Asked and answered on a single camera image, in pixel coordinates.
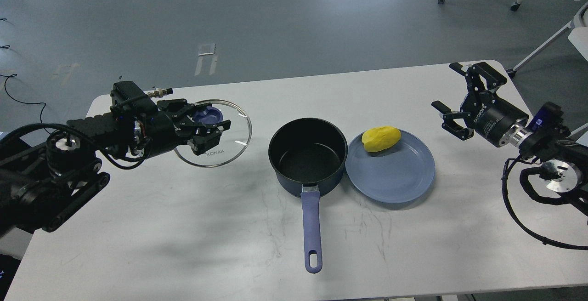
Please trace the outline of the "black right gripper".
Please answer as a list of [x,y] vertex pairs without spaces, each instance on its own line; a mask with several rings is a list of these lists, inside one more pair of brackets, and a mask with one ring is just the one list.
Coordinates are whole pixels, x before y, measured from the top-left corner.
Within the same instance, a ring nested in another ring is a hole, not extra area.
[[[494,94],[508,79],[487,62],[467,66],[454,62],[449,68],[465,78],[468,95],[461,111],[452,111],[441,101],[432,102],[441,114],[441,127],[462,141],[472,138],[475,131],[496,148],[505,146],[512,126],[529,119],[528,114]],[[456,123],[457,119],[464,119],[466,127]]]

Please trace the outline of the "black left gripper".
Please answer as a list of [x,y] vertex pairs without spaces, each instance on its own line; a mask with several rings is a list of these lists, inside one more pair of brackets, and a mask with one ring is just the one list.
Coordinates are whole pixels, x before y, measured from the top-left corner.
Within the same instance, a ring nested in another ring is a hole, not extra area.
[[157,108],[147,110],[149,152],[170,152],[177,146],[188,145],[193,154],[200,156],[218,146],[223,132],[230,129],[231,121],[197,122],[191,126],[187,118],[193,118],[208,106],[209,103],[189,103],[186,99],[157,101]]

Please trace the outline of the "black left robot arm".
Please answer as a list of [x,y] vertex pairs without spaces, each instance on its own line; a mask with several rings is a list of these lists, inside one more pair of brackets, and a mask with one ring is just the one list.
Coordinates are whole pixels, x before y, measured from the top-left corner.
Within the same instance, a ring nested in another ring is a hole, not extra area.
[[7,133],[1,139],[1,234],[60,228],[109,184],[103,159],[132,170],[178,146],[197,156],[218,146],[231,121],[208,102],[164,100],[172,92],[144,92],[119,81],[108,113]]

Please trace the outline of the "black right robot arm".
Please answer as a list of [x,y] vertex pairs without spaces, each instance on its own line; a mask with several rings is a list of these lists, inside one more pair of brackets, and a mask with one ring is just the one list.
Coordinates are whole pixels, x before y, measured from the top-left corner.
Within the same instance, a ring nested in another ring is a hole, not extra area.
[[519,156],[505,161],[501,178],[502,197],[510,217],[542,244],[586,250],[586,246],[558,242],[532,231],[517,217],[509,200],[509,175],[517,163],[523,163],[528,167],[520,172],[519,182],[529,198],[540,204],[572,205],[586,215],[587,147],[572,138],[564,125],[561,107],[546,102],[530,118],[498,96],[498,89],[508,79],[487,62],[469,66],[454,62],[449,68],[464,77],[468,93],[456,111],[440,101],[432,102],[441,114],[443,129],[462,141],[479,134],[496,148],[508,144],[517,148]]

